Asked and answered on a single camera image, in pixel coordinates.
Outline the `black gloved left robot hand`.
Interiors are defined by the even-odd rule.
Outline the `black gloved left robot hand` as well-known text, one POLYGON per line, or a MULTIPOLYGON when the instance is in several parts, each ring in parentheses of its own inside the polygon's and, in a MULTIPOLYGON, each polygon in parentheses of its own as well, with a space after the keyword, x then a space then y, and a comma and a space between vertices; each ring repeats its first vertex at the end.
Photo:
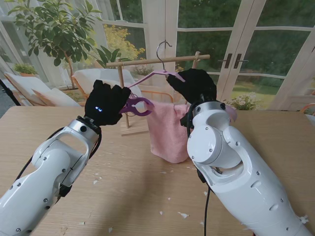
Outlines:
POLYGON ((115 125, 122 118, 121 109, 125 106, 131 90, 126 87, 96 80, 93 90, 85 104, 85 117, 94 121, 96 126, 115 125))

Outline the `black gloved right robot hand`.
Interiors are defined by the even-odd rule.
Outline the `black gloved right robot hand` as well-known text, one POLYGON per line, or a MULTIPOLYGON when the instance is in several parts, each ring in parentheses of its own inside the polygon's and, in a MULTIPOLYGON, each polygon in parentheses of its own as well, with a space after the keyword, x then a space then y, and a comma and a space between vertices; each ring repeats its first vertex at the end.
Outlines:
POLYGON ((205 101, 216 101, 217 86, 206 71, 190 68, 178 74, 185 80, 184 82, 174 75, 169 75, 166 80, 187 102, 192 104, 200 101, 202 95, 205 101))

